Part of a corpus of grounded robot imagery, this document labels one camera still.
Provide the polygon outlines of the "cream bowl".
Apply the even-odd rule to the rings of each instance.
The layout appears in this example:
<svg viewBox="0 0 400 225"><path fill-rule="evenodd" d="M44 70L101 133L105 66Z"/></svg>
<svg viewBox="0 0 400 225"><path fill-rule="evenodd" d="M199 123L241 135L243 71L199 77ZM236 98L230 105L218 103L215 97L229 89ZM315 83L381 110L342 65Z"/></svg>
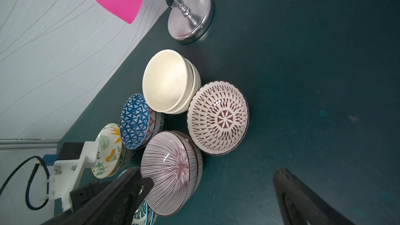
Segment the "cream bowl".
<svg viewBox="0 0 400 225"><path fill-rule="evenodd" d="M188 59L186 59L186 61L190 64L193 71L193 86L185 102L179 108L173 109L172 111L168 112L168 114L171 115L177 115L187 111L193 96L202 87L201 77L197 68Z"/></svg>
<svg viewBox="0 0 400 225"><path fill-rule="evenodd" d="M144 98L157 112L170 112L183 103L193 86L189 62L174 50L162 50L148 62L142 80Z"/></svg>

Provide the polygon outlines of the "yellow flower bowl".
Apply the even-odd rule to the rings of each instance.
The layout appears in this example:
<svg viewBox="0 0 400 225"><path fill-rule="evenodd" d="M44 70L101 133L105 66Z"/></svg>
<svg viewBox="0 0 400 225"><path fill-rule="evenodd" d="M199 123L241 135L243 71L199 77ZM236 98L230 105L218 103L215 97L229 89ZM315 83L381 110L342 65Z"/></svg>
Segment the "yellow flower bowl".
<svg viewBox="0 0 400 225"><path fill-rule="evenodd" d="M113 175L121 163L122 141L119 126L115 123L106 125L95 141L99 143L99 148L92 173L96 178L104 179Z"/></svg>

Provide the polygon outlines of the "green leaf bowl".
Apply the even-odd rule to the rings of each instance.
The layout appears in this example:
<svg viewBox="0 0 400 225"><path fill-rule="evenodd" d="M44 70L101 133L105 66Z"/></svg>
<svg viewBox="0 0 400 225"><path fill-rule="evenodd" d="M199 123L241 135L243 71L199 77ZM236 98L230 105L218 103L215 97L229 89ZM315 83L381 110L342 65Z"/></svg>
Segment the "green leaf bowl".
<svg viewBox="0 0 400 225"><path fill-rule="evenodd" d="M153 225L157 215L150 209L146 201L143 201L133 215L132 225Z"/></svg>

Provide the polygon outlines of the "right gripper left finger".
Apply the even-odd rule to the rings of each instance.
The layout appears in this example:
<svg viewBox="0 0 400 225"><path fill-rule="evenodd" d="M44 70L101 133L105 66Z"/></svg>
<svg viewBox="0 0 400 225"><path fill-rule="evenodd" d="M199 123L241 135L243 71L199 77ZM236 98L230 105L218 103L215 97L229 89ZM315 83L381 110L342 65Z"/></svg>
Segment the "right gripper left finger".
<svg viewBox="0 0 400 225"><path fill-rule="evenodd" d="M72 208L45 225L130 225L142 203L142 175L128 169L112 182L94 181L69 192Z"/></svg>

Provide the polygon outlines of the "pink striped bowl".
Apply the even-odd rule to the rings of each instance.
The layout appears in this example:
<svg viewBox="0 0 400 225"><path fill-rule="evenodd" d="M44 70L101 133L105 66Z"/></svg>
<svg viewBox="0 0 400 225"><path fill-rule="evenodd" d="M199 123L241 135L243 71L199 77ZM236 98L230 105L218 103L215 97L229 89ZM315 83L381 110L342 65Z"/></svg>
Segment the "pink striped bowl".
<svg viewBox="0 0 400 225"><path fill-rule="evenodd" d="M199 176L199 157L193 143L180 132L162 131L145 148L143 178L154 186L145 201L159 216L176 214L193 195Z"/></svg>

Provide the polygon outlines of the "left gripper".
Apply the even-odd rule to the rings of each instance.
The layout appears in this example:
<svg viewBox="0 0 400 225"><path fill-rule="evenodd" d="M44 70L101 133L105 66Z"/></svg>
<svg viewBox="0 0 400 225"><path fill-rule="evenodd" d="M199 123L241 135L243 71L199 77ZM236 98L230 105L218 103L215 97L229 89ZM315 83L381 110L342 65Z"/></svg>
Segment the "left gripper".
<svg viewBox="0 0 400 225"><path fill-rule="evenodd" d="M74 212L88 206L121 205L123 201L138 208L154 186L154 181L141 176L120 177L114 181L94 181L70 192Z"/></svg>

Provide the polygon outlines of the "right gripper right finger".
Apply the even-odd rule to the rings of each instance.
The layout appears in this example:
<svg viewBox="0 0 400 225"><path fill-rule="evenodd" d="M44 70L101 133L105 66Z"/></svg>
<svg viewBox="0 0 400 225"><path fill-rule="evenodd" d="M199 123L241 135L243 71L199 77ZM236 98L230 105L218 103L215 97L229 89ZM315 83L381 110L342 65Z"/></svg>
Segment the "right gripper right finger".
<svg viewBox="0 0 400 225"><path fill-rule="evenodd" d="M276 169L273 184L285 225L353 224L286 168Z"/></svg>

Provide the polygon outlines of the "brown lattice bowl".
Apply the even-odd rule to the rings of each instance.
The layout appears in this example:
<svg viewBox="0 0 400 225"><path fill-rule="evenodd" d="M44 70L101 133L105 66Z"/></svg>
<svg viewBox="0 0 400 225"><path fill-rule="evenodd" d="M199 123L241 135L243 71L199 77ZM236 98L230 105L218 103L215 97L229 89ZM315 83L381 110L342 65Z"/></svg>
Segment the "brown lattice bowl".
<svg viewBox="0 0 400 225"><path fill-rule="evenodd" d="M239 88L227 81L212 81L192 97L186 122L195 145L208 155L220 156L243 141L250 110Z"/></svg>

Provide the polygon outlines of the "blue triangle bowl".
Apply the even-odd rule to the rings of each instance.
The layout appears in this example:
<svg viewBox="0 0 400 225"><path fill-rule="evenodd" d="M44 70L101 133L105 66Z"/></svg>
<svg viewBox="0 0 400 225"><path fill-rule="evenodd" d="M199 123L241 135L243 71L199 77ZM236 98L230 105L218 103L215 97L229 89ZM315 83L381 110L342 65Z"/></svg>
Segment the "blue triangle bowl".
<svg viewBox="0 0 400 225"><path fill-rule="evenodd" d="M138 148L149 129L150 108L140 93L131 95L123 106L120 115L120 136L123 145L129 150Z"/></svg>

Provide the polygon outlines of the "cream bowl front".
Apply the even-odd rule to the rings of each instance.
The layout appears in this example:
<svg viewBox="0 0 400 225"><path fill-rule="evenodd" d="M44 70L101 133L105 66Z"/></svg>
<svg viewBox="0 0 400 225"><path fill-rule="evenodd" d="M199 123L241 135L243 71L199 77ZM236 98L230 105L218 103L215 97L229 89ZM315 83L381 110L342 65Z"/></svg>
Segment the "cream bowl front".
<svg viewBox="0 0 400 225"><path fill-rule="evenodd" d="M189 62L174 50L162 50L148 62L142 80L144 98L157 112L170 112L183 103L193 86Z"/></svg>

